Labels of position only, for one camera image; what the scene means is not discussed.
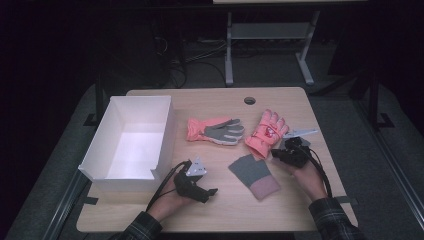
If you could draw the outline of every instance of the white box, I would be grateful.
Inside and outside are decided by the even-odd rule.
[[[171,96],[114,96],[78,169],[103,191],[157,190],[172,167]]]

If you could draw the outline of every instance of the glove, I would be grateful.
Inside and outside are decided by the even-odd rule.
[[[236,145],[243,137],[240,119],[229,117],[199,121],[188,119],[187,141],[210,141],[222,145]]]
[[[283,118],[278,119],[276,112],[266,109],[262,119],[252,136],[246,138],[245,143],[250,152],[259,159],[266,159],[272,148],[289,130]]]
[[[228,168],[258,200],[280,190],[265,161],[256,161],[252,154],[239,158]]]

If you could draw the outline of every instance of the plaid shirt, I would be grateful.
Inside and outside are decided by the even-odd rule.
[[[365,235],[350,223],[335,198],[316,200],[309,206],[309,211],[324,240],[366,239]]]
[[[309,206],[309,211],[324,240],[366,239],[363,233],[350,223],[334,198],[316,200]],[[111,239],[152,240],[161,230],[162,226],[156,219],[146,212],[141,212],[122,234],[114,235]]]

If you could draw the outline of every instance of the metal stand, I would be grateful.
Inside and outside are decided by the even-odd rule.
[[[297,23],[232,23],[231,12],[227,22],[227,54],[225,56],[225,84],[232,86],[233,64],[231,61],[232,39],[304,39],[302,51],[296,53],[296,60],[307,85],[314,80],[306,64],[306,55],[312,42],[315,26],[320,12],[315,11],[310,22]]]

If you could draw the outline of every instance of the person's right hand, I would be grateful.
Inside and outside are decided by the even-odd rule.
[[[296,179],[300,187],[312,201],[328,197],[322,178],[310,161],[303,168],[297,168],[281,161],[278,161],[278,165]]]

